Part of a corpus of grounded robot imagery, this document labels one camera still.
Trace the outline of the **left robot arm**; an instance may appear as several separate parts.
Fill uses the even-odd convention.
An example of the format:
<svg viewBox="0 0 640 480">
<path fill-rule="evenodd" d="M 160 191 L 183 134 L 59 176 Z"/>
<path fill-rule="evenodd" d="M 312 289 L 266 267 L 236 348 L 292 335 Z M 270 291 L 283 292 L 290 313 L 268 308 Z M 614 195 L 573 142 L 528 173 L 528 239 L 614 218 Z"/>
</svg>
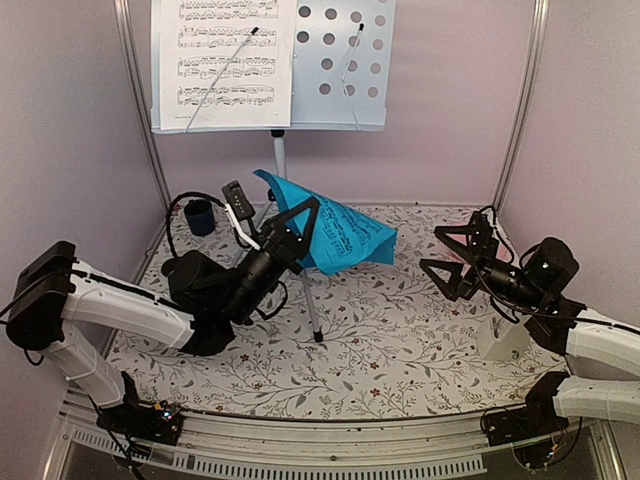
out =
<svg viewBox="0 0 640 480">
<path fill-rule="evenodd" d="M 210 357 L 235 338 L 285 271 L 300 273 L 310 251 L 320 203 L 310 197 L 239 237 L 249 250 L 225 268 L 205 254 L 173 252 L 162 266 L 170 296 L 120 281 L 79 260 L 59 241 L 20 274 L 1 312 L 9 340 L 53 362 L 128 434 L 148 426 L 134 381 L 115 370 L 76 324 L 88 322 L 140 335 L 192 356 Z"/>
</svg>

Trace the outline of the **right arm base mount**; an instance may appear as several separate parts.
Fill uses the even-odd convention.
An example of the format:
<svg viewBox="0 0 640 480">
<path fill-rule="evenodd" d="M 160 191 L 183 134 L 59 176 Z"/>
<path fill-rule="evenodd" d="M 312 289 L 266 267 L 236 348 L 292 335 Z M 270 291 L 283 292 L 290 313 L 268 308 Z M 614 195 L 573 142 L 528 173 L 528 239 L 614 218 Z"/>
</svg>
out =
<svg viewBox="0 0 640 480">
<path fill-rule="evenodd" d="M 545 418 L 532 407 L 495 407 L 480 417 L 480 429 L 490 446 L 511 445 L 516 462 L 528 471 L 549 468 L 560 450 L 570 422 Z"/>
</svg>

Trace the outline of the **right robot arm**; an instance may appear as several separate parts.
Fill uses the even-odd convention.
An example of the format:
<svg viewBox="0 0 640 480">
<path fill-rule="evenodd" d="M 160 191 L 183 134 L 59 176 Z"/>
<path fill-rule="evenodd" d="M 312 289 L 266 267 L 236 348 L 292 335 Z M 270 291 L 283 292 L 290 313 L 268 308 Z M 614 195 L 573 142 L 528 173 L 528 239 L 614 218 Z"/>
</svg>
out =
<svg viewBox="0 0 640 480">
<path fill-rule="evenodd" d="M 513 360 L 536 344 L 627 376 L 592 379 L 547 372 L 530 388 L 511 424 L 524 435 L 537 436 L 564 426 L 571 417 L 638 423 L 639 329 L 564 296 L 579 264 L 562 240 L 546 237 L 520 262 L 501 260 L 503 240 L 482 210 L 473 212 L 465 225 L 436 227 L 434 235 L 459 259 L 423 259 L 423 272 L 451 301 L 486 293 L 499 316 L 485 322 L 478 334 L 483 359 Z"/>
</svg>

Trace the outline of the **white perforated music stand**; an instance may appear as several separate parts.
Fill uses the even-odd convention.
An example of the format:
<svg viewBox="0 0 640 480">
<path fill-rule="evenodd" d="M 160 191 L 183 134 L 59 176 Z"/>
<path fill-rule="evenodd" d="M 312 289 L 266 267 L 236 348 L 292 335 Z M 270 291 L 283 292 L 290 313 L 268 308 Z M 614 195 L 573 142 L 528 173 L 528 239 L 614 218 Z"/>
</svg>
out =
<svg viewBox="0 0 640 480">
<path fill-rule="evenodd" d="M 272 174 L 287 180 L 286 131 L 384 128 L 395 14 L 391 1 L 294 2 L 291 124 L 259 129 L 273 139 Z"/>
</svg>

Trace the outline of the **white sheet music page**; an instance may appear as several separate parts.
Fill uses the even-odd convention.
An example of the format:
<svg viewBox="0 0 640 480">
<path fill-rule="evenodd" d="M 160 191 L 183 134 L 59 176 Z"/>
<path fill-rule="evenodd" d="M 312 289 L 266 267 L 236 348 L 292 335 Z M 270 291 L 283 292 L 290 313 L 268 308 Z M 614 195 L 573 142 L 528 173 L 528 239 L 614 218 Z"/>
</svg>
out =
<svg viewBox="0 0 640 480">
<path fill-rule="evenodd" d="M 152 126 L 157 133 L 288 127 L 294 1 L 154 1 Z"/>
</svg>

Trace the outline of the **blue sheet music page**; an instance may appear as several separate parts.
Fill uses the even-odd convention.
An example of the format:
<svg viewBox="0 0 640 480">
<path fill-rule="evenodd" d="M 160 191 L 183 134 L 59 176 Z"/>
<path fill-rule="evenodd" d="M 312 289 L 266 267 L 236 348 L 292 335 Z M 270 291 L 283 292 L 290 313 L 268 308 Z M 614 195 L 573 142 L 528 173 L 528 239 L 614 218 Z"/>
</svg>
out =
<svg viewBox="0 0 640 480">
<path fill-rule="evenodd" d="M 318 200 L 309 253 L 301 261 L 303 268 L 316 268 L 331 276 L 363 262 L 394 263 L 396 229 L 265 170 L 254 174 L 268 184 L 281 212 L 311 197 Z"/>
</svg>

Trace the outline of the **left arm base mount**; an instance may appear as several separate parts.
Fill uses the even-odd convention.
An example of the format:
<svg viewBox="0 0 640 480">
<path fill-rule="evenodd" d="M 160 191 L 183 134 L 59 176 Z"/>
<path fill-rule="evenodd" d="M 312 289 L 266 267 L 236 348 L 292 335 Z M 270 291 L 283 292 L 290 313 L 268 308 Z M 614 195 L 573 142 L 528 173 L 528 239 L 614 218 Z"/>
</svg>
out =
<svg viewBox="0 0 640 480">
<path fill-rule="evenodd" d="M 166 401 L 154 406 L 123 403 L 111 408 L 98 408 L 98 427 L 128 439 L 170 446 L 178 444 L 183 422 L 180 407 Z"/>
</svg>

